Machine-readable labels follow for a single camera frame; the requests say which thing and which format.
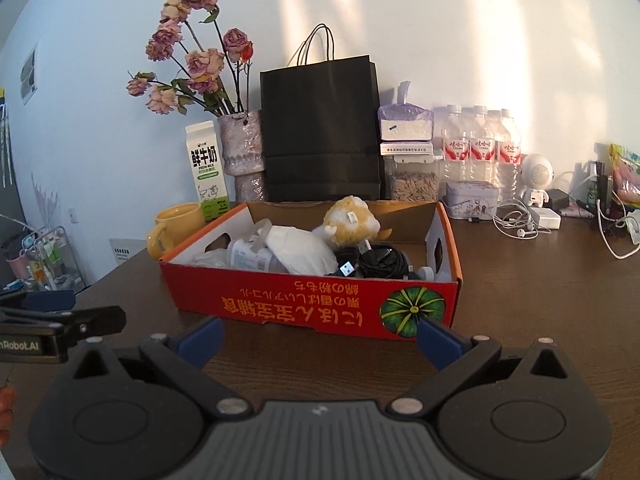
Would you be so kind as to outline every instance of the human hand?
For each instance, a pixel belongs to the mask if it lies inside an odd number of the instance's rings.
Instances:
[[[10,384],[0,388],[0,447],[9,441],[9,429],[14,421],[12,409],[14,408],[16,396],[17,392]]]

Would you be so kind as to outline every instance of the black paper bag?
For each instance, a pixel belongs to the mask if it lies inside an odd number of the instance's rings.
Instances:
[[[260,93],[271,201],[380,198],[380,98],[369,56],[262,72]]]

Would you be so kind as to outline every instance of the yellow mug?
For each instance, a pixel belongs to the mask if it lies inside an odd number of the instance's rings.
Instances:
[[[146,238],[146,250],[157,260],[204,226],[204,215],[198,202],[171,206],[156,215],[156,226]]]

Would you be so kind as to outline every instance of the blue gripper pad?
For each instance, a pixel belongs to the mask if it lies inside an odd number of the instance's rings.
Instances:
[[[418,323],[418,348],[438,370],[446,368],[471,349],[471,341],[457,335],[442,323],[421,319]]]
[[[59,312],[71,310],[76,304],[76,295],[72,290],[50,290],[30,292],[22,300],[22,308],[38,312]]]
[[[225,327],[219,317],[207,317],[186,332],[169,339],[168,347],[191,366],[202,370],[225,339]]]

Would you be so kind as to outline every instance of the white speaker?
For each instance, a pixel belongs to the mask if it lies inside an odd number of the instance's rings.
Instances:
[[[522,163],[522,182],[524,189],[520,198],[525,205],[542,207],[548,202],[549,195],[545,189],[551,186],[554,179],[554,169],[548,159],[537,153],[527,155]]]

